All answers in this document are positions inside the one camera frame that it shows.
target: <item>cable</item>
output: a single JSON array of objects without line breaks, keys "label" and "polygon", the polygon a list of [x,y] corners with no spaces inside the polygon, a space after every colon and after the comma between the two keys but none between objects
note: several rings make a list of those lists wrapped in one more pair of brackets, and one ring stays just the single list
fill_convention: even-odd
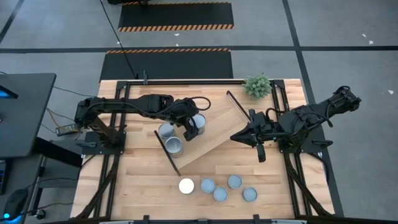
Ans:
[{"label": "cable", "polygon": [[47,130],[51,131],[52,133],[56,134],[56,132],[55,132],[55,131],[53,131],[53,130],[51,130],[50,128],[46,127],[46,125],[44,125],[44,124],[41,124],[41,126],[43,126],[45,129],[47,129]]},{"label": "cable", "polygon": [[[347,89],[347,92],[344,94],[345,98],[348,96],[349,93],[351,93],[351,87],[349,87],[349,86],[341,86],[341,87],[339,87],[339,89],[340,88],[346,88]],[[340,100],[342,100],[342,98],[334,101],[333,104],[336,103],[337,101],[340,101]],[[329,105],[326,107],[326,118],[328,118],[328,119],[329,119],[329,108],[330,108],[331,105],[332,105],[332,102],[330,102]]]},{"label": "cable", "polygon": [[193,108],[195,108],[195,109],[197,109],[197,110],[205,111],[205,110],[208,110],[208,109],[211,107],[211,101],[210,101],[209,98],[207,98],[207,97],[204,97],[204,96],[194,96],[194,97],[191,97],[191,98],[189,98],[189,99],[191,99],[191,100],[194,100],[194,99],[204,99],[204,100],[206,100],[207,102],[209,102],[209,105],[208,105],[206,108],[203,108],[203,109],[191,105]]},{"label": "cable", "polygon": [[86,94],[77,93],[77,92],[74,92],[74,91],[71,91],[71,90],[66,90],[66,89],[63,89],[63,88],[56,87],[56,86],[53,86],[53,87],[58,89],[58,90],[67,91],[67,92],[74,93],[74,94],[80,95],[80,96],[97,97],[97,96],[93,96],[93,95],[86,95]]},{"label": "cable", "polygon": [[88,158],[88,159],[83,163],[83,165],[81,165],[81,168],[80,168],[80,169],[82,169],[82,168],[86,165],[86,163],[87,163],[88,161],[92,160],[92,158],[94,158],[94,157],[95,157],[95,155],[92,155],[90,158]]},{"label": "cable", "polygon": [[329,184],[329,167],[328,167],[328,164],[326,163],[326,161],[322,157],[315,154],[314,152],[309,152],[308,154],[323,163],[323,166],[325,168],[326,182]]},{"label": "cable", "polygon": [[269,119],[268,113],[269,113],[270,110],[275,111],[275,113],[285,113],[285,111],[279,111],[279,110],[275,110],[274,108],[268,108],[268,109],[266,110],[266,117],[267,117],[268,119]]},{"label": "cable", "polygon": [[73,178],[66,178],[66,177],[57,177],[57,178],[49,178],[49,179],[45,179],[45,180],[40,180],[38,182],[34,182],[33,184],[29,184],[28,186],[26,186],[24,189],[28,189],[29,187],[41,183],[41,182],[45,182],[45,181],[49,181],[49,180],[74,180],[74,181],[78,181],[76,179]]},{"label": "cable", "polygon": [[61,126],[61,125],[59,125],[59,124],[57,123],[57,121],[54,119],[54,116],[53,116],[52,111],[51,111],[50,109],[47,108],[47,111],[49,112],[52,121],[54,122],[54,124],[55,124],[58,128],[62,128],[62,129],[69,130],[68,128],[63,127],[63,126]]},{"label": "cable", "polygon": [[64,116],[64,115],[57,114],[56,112],[54,112],[54,111],[50,110],[50,108],[47,108],[47,110],[51,111],[51,113],[53,113],[53,114],[55,114],[55,115],[57,115],[57,116],[60,116],[60,117],[63,117],[63,118],[69,119],[69,120],[73,121],[73,123],[75,123],[75,120],[73,120],[73,119],[71,119],[71,118],[69,118],[69,117],[67,117],[67,116]]},{"label": "cable", "polygon": [[[73,202],[70,202],[70,203],[62,203],[62,202],[51,203],[51,204],[48,204],[48,205],[45,205],[45,206],[42,206],[42,207],[39,207],[39,208],[36,208],[36,209],[32,209],[32,210],[27,211],[27,212],[22,212],[20,215],[26,215],[26,214],[28,214],[30,212],[34,212],[34,211],[37,211],[37,210],[40,210],[40,209],[48,208],[48,207],[54,206],[54,205],[72,205],[72,204],[73,204]],[[1,218],[0,222],[8,221],[8,220],[9,220],[8,218]]]},{"label": "cable", "polygon": [[132,69],[132,66],[131,66],[131,64],[130,64],[129,59],[127,58],[126,51],[124,50],[124,47],[123,47],[123,45],[122,45],[122,42],[120,41],[120,39],[119,39],[119,37],[118,37],[118,34],[116,33],[115,29],[114,29],[113,26],[112,26],[111,19],[109,18],[108,13],[107,13],[106,10],[105,10],[104,3],[102,2],[102,0],[99,0],[99,1],[100,1],[101,5],[102,5],[102,8],[104,9],[105,16],[106,16],[106,18],[108,19],[109,24],[111,25],[111,28],[112,28],[112,30],[113,30],[113,33],[114,33],[114,35],[116,36],[116,38],[117,38],[117,40],[118,40],[118,42],[119,42],[119,44],[120,44],[120,48],[122,48],[124,57],[126,58],[126,61],[127,61],[127,64],[129,65],[129,68],[130,68],[130,70],[131,70],[131,73],[132,73],[132,75],[134,76],[135,79],[138,79],[138,77],[136,76],[136,73],[135,73],[134,70]]}]

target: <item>potted plant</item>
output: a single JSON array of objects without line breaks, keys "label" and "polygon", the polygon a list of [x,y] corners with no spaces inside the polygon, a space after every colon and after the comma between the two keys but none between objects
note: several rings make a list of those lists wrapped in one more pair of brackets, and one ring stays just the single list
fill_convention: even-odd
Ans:
[{"label": "potted plant", "polygon": [[266,97],[271,93],[271,83],[263,73],[256,77],[247,77],[242,84],[244,92],[254,99]]}]

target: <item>concrete floor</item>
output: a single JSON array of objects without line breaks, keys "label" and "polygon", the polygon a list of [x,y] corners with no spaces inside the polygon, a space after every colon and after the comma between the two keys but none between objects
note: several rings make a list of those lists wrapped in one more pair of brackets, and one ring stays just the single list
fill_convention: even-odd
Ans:
[{"label": "concrete floor", "polygon": [[[0,30],[17,2],[0,1]],[[125,47],[293,46],[282,0],[231,2],[233,30],[119,36]],[[104,4],[117,26],[121,6]],[[301,46],[398,45],[395,0],[289,0],[289,5]],[[3,40],[0,39],[0,51],[117,46],[99,0],[25,0]],[[231,56],[235,78],[262,72],[271,78],[302,77],[293,51],[237,50]],[[332,118],[333,129],[325,127],[326,138],[334,142],[329,152],[345,216],[398,220],[398,52],[318,51],[303,52],[303,56],[317,101],[328,98],[341,85],[351,86],[353,93],[363,100],[354,113]],[[104,53],[0,54],[0,71],[53,72],[57,74],[56,86],[95,95],[103,60]],[[76,103],[82,98],[54,90],[49,108],[73,117]],[[69,123],[61,118],[59,122]],[[43,124],[55,128],[47,114]],[[57,138],[44,128],[39,136]],[[74,189],[50,189],[44,193],[42,205],[69,202],[73,197]],[[48,217],[42,222],[65,220],[69,212],[68,206],[48,208]],[[27,223],[37,220],[29,218]]]}]

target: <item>black clamp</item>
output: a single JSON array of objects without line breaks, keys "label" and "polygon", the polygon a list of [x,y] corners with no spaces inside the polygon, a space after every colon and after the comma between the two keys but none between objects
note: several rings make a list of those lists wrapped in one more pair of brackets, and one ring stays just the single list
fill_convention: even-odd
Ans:
[{"label": "black clamp", "polygon": [[258,214],[253,215],[254,224],[260,224],[260,216]]},{"label": "black clamp", "polygon": [[208,224],[209,220],[198,220],[198,224]]},{"label": "black clamp", "polygon": [[142,218],[143,224],[149,224],[149,215],[144,215],[144,218]]}]

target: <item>orange and black striped border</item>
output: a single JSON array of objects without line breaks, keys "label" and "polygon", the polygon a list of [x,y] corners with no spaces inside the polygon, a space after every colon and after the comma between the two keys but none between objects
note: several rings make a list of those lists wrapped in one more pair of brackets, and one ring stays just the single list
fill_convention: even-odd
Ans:
[{"label": "orange and black striped border", "polygon": [[119,32],[143,32],[143,31],[170,31],[170,30],[223,30],[232,29],[233,24],[210,24],[210,25],[174,25],[174,26],[140,26],[120,27]]},{"label": "orange and black striped border", "polygon": [[[127,2],[123,6],[128,6],[132,4],[139,4],[138,2]],[[148,5],[163,5],[163,4],[230,4],[230,2],[163,2],[163,3],[148,3]]]},{"label": "orange and black striped border", "polygon": [[[132,53],[166,53],[166,52],[219,52],[219,51],[228,51],[231,49],[228,48],[204,48],[204,49],[140,49],[140,50],[124,50],[127,54]],[[109,50],[106,54],[121,54],[122,50]]]}]

